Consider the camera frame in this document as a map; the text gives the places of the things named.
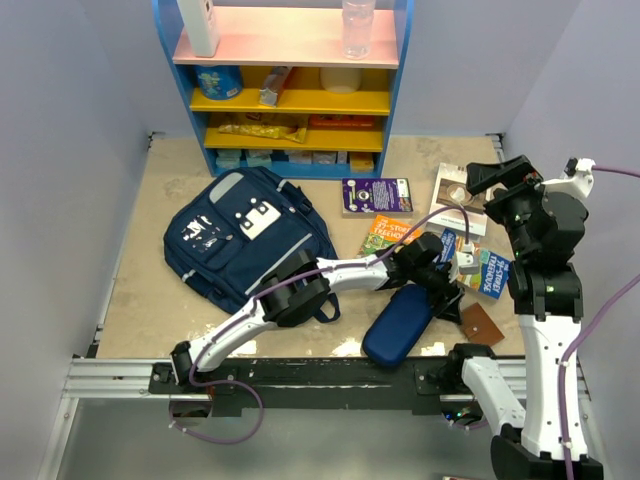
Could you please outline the blue zippered pencil case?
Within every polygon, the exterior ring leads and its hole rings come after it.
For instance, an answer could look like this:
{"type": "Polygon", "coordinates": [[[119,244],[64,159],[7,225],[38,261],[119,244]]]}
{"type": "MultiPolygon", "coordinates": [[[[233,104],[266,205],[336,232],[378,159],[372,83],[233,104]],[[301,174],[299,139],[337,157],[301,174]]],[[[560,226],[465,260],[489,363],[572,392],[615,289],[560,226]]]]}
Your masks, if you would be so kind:
{"type": "Polygon", "coordinates": [[[367,330],[362,350],[375,364],[395,368],[408,356],[433,318],[427,290],[415,284],[398,289],[367,330]]]}

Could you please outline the blue Treehouse book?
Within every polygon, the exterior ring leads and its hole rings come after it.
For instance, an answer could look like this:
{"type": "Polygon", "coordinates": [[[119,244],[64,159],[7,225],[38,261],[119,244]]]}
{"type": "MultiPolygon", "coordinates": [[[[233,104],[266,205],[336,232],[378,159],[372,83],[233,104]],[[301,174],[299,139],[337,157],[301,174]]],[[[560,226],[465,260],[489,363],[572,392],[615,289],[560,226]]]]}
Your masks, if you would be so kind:
{"type": "Polygon", "coordinates": [[[452,272],[452,257],[462,241],[465,241],[465,234],[445,228],[442,232],[436,233],[442,243],[442,252],[437,260],[439,269],[446,271],[448,281],[457,283],[459,286],[473,290],[491,299],[499,299],[509,277],[510,261],[492,250],[482,247],[474,236],[470,241],[475,244],[476,254],[480,260],[480,271],[474,275],[455,276],[452,272]]]}

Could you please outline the brown leather wallet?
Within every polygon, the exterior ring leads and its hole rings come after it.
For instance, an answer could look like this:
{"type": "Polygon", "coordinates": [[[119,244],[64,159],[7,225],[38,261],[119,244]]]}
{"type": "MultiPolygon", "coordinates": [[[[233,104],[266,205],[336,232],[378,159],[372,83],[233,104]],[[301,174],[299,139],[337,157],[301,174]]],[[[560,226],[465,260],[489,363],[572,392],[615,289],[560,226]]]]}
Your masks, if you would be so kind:
{"type": "Polygon", "coordinates": [[[479,303],[464,309],[461,318],[461,331],[470,343],[493,347],[505,338],[479,303]]]}

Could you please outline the navy blue student backpack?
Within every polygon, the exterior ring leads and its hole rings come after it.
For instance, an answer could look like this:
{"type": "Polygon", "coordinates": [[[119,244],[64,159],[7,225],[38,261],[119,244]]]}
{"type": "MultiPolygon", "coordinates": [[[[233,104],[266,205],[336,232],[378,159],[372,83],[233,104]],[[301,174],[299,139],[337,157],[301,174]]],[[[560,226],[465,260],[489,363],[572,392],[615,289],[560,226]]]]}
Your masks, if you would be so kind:
{"type": "Polygon", "coordinates": [[[294,253],[338,258],[302,189],[265,167],[219,176],[173,217],[163,245],[165,262],[182,282],[228,314],[294,253]]]}

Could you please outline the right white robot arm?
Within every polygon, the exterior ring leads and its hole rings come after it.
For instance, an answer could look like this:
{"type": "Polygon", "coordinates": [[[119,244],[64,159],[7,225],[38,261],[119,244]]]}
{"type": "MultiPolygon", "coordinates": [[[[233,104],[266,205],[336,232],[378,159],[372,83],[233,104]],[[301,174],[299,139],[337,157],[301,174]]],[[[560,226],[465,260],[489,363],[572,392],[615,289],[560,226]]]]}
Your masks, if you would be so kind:
{"type": "Polygon", "coordinates": [[[494,191],[484,212],[505,229],[513,251],[507,286],[525,346],[526,398],[518,400],[486,346],[456,345],[445,379],[478,402],[493,434],[491,464],[499,479],[604,476],[581,426],[576,350],[583,288],[570,262],[585,234],[594,166],[572,158],[551,180],[524,155],[466,167],[469,193],[494,191]]]}

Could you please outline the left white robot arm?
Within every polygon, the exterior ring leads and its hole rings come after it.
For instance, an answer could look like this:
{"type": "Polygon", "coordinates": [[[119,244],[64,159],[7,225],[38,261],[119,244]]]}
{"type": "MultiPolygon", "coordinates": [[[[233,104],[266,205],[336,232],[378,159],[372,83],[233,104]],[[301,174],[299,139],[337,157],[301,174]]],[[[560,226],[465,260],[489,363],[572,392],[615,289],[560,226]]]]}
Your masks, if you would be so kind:
{"type": "Polygon", "coordinates": [[[408,282],[427,290],[436,317],[461,321],[457,284],[462,268],[476,267],[473,245],[446,258],[439,237],[426,232],[408,244],[400,242],[350,260],[317,258],[304,250],[290,256],[258,284],[228,320],[206,334],[178,343],[171,352],[171,378],[185,392],[196,392],[207,373],[217,369],[234,350],[263,332],[296,327],[321,313],[333,295],[348,290],[395,289],[408,282]]]}

